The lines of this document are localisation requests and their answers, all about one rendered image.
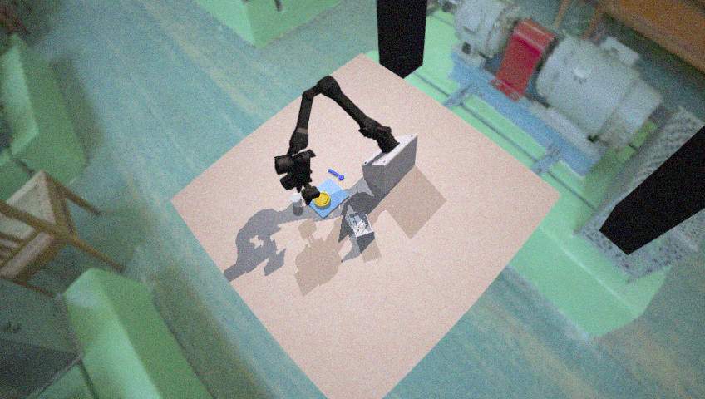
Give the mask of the yellow plate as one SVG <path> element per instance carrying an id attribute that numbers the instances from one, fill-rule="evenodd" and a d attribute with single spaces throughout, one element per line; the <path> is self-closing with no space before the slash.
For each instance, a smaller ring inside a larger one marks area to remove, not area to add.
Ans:
<path id="1" fill-rule="evenodd" d="M 320 192 L 320 196 L 313 200 L 314 203 L 319 207 L 324 207 L 330 202 L 330 195 L 326 192 Z"/>

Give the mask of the light blue flat mat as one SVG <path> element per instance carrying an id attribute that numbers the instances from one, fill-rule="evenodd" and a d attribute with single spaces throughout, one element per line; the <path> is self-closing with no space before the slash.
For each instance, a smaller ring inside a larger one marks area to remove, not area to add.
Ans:
<path id="1" fill-rule="evenodd" d="M 349 196 L 329 177 L 317 188 L 320 192 L 326 192 L 330 195 L 330 202 L 324 207 L 317 206 L 314 199 L 309 204 L 323 219 Z"/>

